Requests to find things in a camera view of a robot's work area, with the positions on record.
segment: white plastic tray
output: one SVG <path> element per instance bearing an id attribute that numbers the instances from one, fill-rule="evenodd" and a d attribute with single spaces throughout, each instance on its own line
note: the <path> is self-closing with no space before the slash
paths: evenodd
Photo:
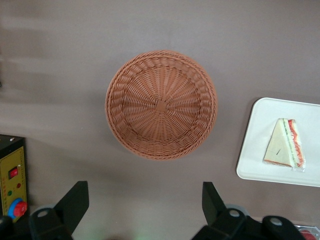
<path id="1" fill-rule="evenodd" d="M 305 172 L 263 163 L 279 118 L 296 120 L 305 155 Z M 242 179 L 320 187 L 320 105 L 268 97 L 256 101 L 236 172 Z"/>

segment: round wicker basket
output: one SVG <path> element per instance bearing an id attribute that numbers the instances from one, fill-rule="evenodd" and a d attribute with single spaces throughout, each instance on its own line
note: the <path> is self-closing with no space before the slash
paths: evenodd
<path id="1" fill-rule="evenodd" d="M 206 71 L 178 52 L 142 53 L 113 77 L 105 113 L 115 137 L 133 153 L 172 160 L 195 150 L 217 117 L 215 86 Z"/>

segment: red switch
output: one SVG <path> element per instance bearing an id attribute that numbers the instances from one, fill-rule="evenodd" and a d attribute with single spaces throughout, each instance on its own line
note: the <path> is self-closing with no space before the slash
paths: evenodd
<path id="1" fill-rule="evenodd" d="M 18 168 L 14 167 L 9 171 L 9 179 L 12 179 L 13 177 L 18 175 Z"/>

